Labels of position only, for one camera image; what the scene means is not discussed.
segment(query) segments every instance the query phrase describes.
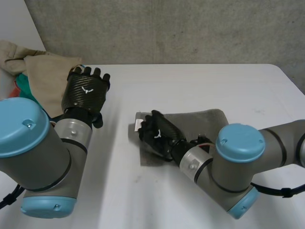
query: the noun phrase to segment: silver metal band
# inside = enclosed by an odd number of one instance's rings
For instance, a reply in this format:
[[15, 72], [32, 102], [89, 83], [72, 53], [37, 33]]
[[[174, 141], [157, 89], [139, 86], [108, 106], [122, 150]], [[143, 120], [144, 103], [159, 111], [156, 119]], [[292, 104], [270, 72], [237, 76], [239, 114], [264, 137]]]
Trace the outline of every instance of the silver metal band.
[[62, 119], [54, 129], [60, 138], [76, 141], [88, 149], [92, 130], [84, 122], [72, 118]]
[[195, 146], [184, 154], [179, 165], [180, 170], [186, 174], [189, 179], [194, 180], [200, 166], [210, 158], [212, 157], [207, 152]]
[[300, 149], [300, 161], [303, 167], [305, 167], [305, 140], [303, 141]]

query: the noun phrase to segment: small white object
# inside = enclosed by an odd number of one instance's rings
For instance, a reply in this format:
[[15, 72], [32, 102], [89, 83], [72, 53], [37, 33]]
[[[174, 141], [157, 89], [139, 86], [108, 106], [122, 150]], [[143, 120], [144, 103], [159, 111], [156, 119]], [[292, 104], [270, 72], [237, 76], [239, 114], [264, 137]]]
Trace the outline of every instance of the small white object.
[[157, 135], [157, 136], [155, 136], [154, 138], [159, 138], [159, 137], [161, 137], [161, 132], [160, 132], [160, 129], [159, 129], [158, 131], [159, 131], [158, 135]]
[[136, 119], [135, 120], [135, 125], [134, 125], [134, 131], [135, 132], [137, 132], [141, 127], [142, 127], [142, 122], [143, 122], [144, 120], [143, 119]]
[[91, 90], [86, 90], [83, 86], [82, 86], [81, 88], [82, 88], [82, 90], [83, 90], [86, 94], [93, 91], [93, 89], [91, 89]]

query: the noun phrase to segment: concrete wall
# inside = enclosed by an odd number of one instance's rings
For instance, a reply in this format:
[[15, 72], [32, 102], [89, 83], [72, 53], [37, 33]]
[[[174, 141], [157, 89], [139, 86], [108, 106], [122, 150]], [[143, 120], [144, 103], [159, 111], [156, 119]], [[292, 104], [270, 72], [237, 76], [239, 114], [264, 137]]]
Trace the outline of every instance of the concrete wall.
[[305, 92], [303, 0], [25, 2], [46, 49], [84, 63], [271, 63]]

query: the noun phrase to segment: gray fabric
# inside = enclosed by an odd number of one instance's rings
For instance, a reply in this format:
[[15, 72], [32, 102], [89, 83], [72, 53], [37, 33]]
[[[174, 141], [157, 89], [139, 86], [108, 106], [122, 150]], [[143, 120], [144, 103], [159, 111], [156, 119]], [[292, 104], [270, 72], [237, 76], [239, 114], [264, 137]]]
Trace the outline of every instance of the gray fabric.
[[[145, 119], [145, 116], [150, 113], [136, 114], [136, 119]], [[193, 113], [180, 114], [164, 114], [164, 116], [176, 125], [184, 133], [187, 141], [197, 139], [198, 135], [204, 135], [212, 142], [215, 142], [219, 131], [228, 125], [224, 113], [219, 109], [212, 109]], [[152, 149], [147, 144], [139, 140], [138, 132], [134, 131], [134, 124], [130, 126], [129, 138], [140, 147], [140, 163], [141, 166], [161, 166], [163, 161], [152, 154]]]

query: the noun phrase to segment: beige cloth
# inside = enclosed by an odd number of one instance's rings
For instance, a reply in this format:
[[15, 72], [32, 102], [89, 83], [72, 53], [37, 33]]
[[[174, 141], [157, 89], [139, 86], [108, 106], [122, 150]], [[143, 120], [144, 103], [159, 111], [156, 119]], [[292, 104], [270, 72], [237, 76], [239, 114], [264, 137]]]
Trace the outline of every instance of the beige cloth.
[[61, 99], [69, 71], [79, 64], [79, 57], [58, 56], [0, 41], [0, 68], [15, 76], [25, 74], [32, 95], [50, 117], [62, 114]]

